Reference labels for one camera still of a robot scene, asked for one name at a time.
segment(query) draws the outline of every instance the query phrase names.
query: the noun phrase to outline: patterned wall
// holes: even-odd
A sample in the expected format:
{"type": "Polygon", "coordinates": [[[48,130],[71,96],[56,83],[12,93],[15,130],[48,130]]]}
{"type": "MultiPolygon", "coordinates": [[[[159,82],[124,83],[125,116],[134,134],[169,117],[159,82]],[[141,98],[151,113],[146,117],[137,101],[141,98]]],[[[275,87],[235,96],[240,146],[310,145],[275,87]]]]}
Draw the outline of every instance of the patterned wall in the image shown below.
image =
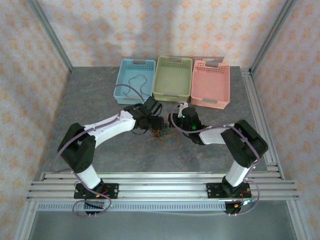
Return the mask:
{"type": "Polygon", "coordinates": [[[320,4],[299,0],[255,76],[285,176],[320,236],[320,4]]]}
{"type": "Polygon", "coordinates": [[[251,67],[285,0],[40,0],[74,66],[225,57],[251,67]]]}
{"type": "Polygon", "coordinates": [[[41,168],[68,72],[26,0],[0,1],[0,239],[41,168]]]}

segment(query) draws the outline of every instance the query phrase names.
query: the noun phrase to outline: gray marble surface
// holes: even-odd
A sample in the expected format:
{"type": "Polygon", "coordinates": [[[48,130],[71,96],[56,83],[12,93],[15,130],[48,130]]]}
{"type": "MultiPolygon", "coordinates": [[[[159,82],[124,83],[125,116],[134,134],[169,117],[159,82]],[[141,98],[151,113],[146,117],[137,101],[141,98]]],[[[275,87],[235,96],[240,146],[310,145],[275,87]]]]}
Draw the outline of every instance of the gray marble surface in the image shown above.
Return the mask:
{"type": "MultiPolygon", "coordinates": [[[[75,67],[65,92],[60,114],[43,166],[50,171],[50,164],[57,148],[73,123],[87,125],[117,114],[125,105],[117,104],[113,97],[119,67],[75,67]]],[[[230,68],[230,103],[224,110],[195,106],[205,125],[231,124],[245,119],[255,126],[248,95],[237,66],[230,68]]],[[[168,117],[174,102],[161,102],[161,116],[168,117]]],[[[144,135],[121,133],[102,143],[94,153],[93,165],[97,172],[227,172],[233,162],[226,145],[196,145],[182,133],[171,128],[163,140],[148,131],[144,135]]],[[[67,167],[62,158],[55,169],[67,167]]],[[[266,171],[263,159],[255,171],[266,171]]]]}

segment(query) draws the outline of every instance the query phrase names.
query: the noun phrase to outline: green basket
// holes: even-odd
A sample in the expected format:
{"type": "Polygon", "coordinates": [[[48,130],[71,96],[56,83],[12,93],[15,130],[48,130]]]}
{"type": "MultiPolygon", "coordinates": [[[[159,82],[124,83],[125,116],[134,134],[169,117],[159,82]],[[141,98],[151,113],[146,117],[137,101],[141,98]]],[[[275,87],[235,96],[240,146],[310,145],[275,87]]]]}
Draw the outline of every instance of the green basket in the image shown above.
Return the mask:
{"type": "Polygon", "coordinates": [[[160,56],[155,70],[153,96],[158,101],[187,102],[191,94],[192,59],[160,56]]]}

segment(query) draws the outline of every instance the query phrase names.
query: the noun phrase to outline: light blue basket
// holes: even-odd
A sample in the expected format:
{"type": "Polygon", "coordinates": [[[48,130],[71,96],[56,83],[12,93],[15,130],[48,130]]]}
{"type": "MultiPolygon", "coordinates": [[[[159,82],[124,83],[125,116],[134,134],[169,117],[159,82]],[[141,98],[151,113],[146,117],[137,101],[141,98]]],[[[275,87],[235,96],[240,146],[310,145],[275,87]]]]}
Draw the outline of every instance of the light blue basket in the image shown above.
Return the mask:
{"type": "MultiPolygon", "coordinates": [[[[156,61],[123,59],[116,84],[127,84],[138,91],[144,100],[152,96],[155,83],[156,61]]],[[[135,91],[126,86],[118,86],[113,93],[118,104],[142,104],[135,91]]]]}

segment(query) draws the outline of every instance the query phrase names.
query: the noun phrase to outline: purple cable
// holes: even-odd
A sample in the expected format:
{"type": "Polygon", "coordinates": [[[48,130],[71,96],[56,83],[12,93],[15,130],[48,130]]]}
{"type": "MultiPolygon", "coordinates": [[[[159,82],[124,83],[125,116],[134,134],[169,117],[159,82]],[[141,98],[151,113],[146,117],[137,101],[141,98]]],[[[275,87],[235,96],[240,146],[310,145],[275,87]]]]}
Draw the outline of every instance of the purple cable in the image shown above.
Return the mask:
{"type": "Polygon", "coordinates": [[[251,149],[251,151],[253,152],[253,154],[255,155],[256,157],[256,162],[254,164],[252,164],[252,166],[250,167],[249,171],[246,173],[246,175],[244,176],[244,183],[253,183],[256,187],[256,190],[257,190],[257,197],[256,197],[256,203],[250,208],[248,209],[247,211],[245,212],[242,212],[242,213],[238,213],[238,214],[232,214],[233,216],[236,216],[236,215],[243,215],[243,214],[246,214],[250,211],[252,211],[258,204],[259,202],[259,199],[260,199],[260,189],[259,189],[259,186],[257,183],[255,183],[254,181],[252,180],[247,180],[247,177],[248,175],[251,173],[251,171],[256,167],[256,164],[259,162],[260,160],[260,157],[259,157],[259,154],[257,153],[257,151],[255,150],[255,148],[251,145],[251,143],[248,141],[248,139],[238,130],[236,129],[234,126],[230,126],[230,125],[224,125],[224,126],[209,126],[207,128],[204,128],[204,129],[200,129],[200,130],[195,130],[195,131],[185,131],[183,129],[181,129],[180,127],[178,127],[176,125],[176,123],[174,122],[174,118],[173,118],[173,114],[176,110],[176,108],[178,107],[179,104],[181,104],[182,102],[179,102],[177,104],[177,106],[175,106],[171,112],[171,116],[170,116],[170,119],[171,119],[171,123],[172,125],[177,129],[179,130],[180,132],[183,132],[185,134],[195,134],[195,133],[201,133],[201,132],[204,132],[204,131],[208,131],[210,129],[217,129],[217,128],[225,128],[225,129],[232,129],[233,131],[235,131],[242,139],[243,141],[248,145],[248,147],[251,149]]]}
{"type": "MultiPolygon", "coordinates": [[[[128,88],[132,89],[132,90],[133,90],[136,94],[138,94],[138,96],[142,99],[142,102],[143,102],[143,103],[145,102],[145,100],[144,100],[144,98],[142,97],[142,95],[141,95],[137,90],[135,90],[132,86],[127,85],[127,84],[116,84],[116,85],[114,86],[114,89],[116,89],[116,87],[119,87],[119,86],[124,86],[124,87],[128,87],[128,88]]],[[[86,130],[84,130],[83,132],[81,132],[81,133],[77,134],[76,136],[74,136],[73,138],[71,138],[71,139],[58,151],[58,153],[55,155],[55,157],[54,157],[54,159],[52,160],[51,165],[50,165],[50,171],[51,171],[53,174],[59,174],[59,173],[63,173],[63,172],[72,171],[71,168],[65,168],[65,169],[62,169],[62,170],[57,170],[57,171],[55,171],[55,165],[56,165],[56,163],[57,163],[58,158],[59,158],[60,155],[63,153],[63,151],[66,150],[66,148],[67,148],[71,143],[73,143],[75,140],[77,140],[78,138],[80,138],[82,135],[84,135],[84,134],[86,134],[86,133],[89,133],[89,132],[91,132],[91,131],[95,131],[95,130],[100,129],[100,128],[104,128],[104,127],[106,127],[106,126],[108,126],[108,125],[111,125],[111,124],[115,123],[115,122],[118,120],[120,114],[121,114],[121,113],[119,112],[118,115],[115,117],[115,119],[113,119],[113,120],[110,121],[110,122],[103,123],[103,124],[101,124],[101,125],[98,125],[98,126],[96,126],[96,127],[92,127],[92,128],[90,128],[90,129],[86,129],[86,130]]],[[[109,201],[109,205],[108,205],[104,210],[100,211],[99,213],[96,213],[95,216],[104,214],[104,213],[111,207],[111,204],[112,204],[111,199],[110,199],[107,195],[104,195],[104,194],[102,194],[102,193],[98,193],[98,192],[93,191],[92,189],[88,188],[87,185],[85,185],[84,182],[80,179],[80,177],[78,176],[78,174],[76,174],[75,172],[73,172],[73,174],[75,175],[75,177],[80,181],[80,183],[81,183],[89,192],[91,192],[92,194],[95,194],[95,195],[99,195],[99,196],[101,196],[101,197],[103,197],[103,198],[105,198],[105,199],[107,199],[107,200],[109,201]]],[[[75,216],[77,216],[78,218],[84,219],[84,218],[89,218],[90,215],[82,215],[82,216],[81,216],[81,215],[76,214],[76,213],[75,213],[75,206],[76,206],[76,204],[78,204],[78,203],[101,203],[101,202],[100,202],[100,201],[90,201],[90,200],[79,200],[79,201],[77,201],[77,202],[73,205],[73,207],[72,207],[72,213],[73,213],[75,216]]]]}

